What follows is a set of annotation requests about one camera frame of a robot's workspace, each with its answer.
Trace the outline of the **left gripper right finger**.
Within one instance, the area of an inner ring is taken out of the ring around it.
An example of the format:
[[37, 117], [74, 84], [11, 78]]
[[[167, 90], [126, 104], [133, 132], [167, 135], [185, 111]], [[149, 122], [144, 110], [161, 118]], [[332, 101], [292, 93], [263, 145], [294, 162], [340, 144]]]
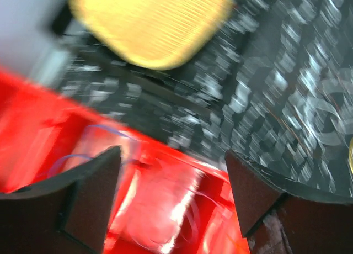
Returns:
[[242, 236], [251, 253], [352, 253], [352, 198], [225, 155]]

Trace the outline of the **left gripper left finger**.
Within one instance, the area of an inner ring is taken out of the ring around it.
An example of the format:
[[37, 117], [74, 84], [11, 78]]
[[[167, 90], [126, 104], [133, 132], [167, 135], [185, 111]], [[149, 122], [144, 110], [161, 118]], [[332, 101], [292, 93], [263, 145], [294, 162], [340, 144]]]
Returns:
[[1, 194], [1, 253], [102, 253], [121, 150]]

